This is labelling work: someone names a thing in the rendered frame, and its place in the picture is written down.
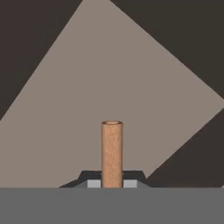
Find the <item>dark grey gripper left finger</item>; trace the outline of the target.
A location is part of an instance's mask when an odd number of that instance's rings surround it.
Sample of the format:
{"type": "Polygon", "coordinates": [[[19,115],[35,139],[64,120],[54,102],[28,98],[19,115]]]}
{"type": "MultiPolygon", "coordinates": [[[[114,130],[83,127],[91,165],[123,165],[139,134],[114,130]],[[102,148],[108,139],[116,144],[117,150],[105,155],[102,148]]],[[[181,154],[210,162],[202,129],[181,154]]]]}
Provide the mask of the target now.
{"type": "Polygon", "coordinates": [[[62,185],[61,188],[74,188],[76,186],[79,186],[83,182],[87,180],[91,180],[91,179],[96,179],[96,180],[102,179],[102,172],[101,171],[82,171],[77,179],[62,185]]]}

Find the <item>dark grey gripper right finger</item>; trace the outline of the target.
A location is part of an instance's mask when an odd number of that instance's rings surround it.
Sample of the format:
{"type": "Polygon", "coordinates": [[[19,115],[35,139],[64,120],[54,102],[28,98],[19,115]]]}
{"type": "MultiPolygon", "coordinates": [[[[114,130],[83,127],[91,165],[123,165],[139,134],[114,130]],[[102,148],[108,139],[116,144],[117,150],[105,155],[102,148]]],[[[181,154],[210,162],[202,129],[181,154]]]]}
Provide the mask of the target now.
{"type": "Polygon", "coordinates": [[[145,188],[149,187],[143,171],[123,171],[123,188],[145,188]]]}

